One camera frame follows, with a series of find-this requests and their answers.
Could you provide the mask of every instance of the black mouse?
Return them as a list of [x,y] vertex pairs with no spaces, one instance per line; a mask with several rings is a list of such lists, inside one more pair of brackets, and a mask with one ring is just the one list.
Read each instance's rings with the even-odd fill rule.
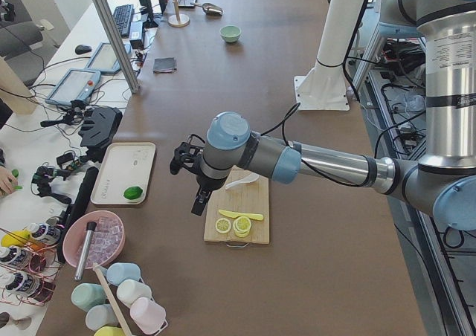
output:
[[88,45],[78,45],[75,49],[74,52],[76,55],[82,55],[85,54],[86,52],[91,52],[92,48],[91,46]]

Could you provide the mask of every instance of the black box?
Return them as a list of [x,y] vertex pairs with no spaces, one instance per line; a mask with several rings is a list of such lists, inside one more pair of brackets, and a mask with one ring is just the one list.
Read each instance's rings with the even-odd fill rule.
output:
[[129,42],[134,50],[144,49],[144,26],[143,22],[131,22],[131,31],[129,34]]

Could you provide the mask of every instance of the keyboard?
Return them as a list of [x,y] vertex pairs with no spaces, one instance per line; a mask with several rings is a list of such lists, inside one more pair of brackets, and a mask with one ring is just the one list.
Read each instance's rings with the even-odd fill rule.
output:
[[120,5],[114,9],[112,16],[116,21],[116,26],[118,27],[121,37],[129,37],[131,21],[134,16],[134,5]]

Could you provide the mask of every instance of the gray chair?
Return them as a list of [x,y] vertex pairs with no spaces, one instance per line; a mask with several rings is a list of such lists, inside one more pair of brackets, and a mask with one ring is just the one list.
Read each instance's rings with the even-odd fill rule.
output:
[[15,20],[0,22],[0,55],[26,86],[35,82],[45,65],[57,50],[54,42],[43,45],[43,30],[51,30],[47,20],[36,25],[21,0],[5,0],[15,5]]

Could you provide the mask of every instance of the brown table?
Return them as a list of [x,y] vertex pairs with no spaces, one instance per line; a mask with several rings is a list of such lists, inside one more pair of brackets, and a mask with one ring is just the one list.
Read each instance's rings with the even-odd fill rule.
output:
[[[303,175],[289,186],[271,182],[270,245],[232,250],[203,241],[205,218],[190,213],[195,178],[169,173],[174,148],[192,132],[205,135],[223,111],[240,112],[258,132],[279,121],[295,102],[293,77],[315,63],[328,6],[199,1],[225,15],[196,8],[186,28],[162,25],[116,136],[157,145],[147,200],[110,210],[126,229],[118,260],[140,265],[167,310],[163,334],[426,335],[387,201],[372,190]],[[235,45],[219,36],[229,24],[242,28]],[[169,56],[177,72],[152,73],[153,60]],[[349,112],[298,112],[286,129],[289,139],[371,152],[355,103]],[[92,334],[70,302],[73,273],[61,271],[39,336]],[[95,281],[92,272],[84,281]]]

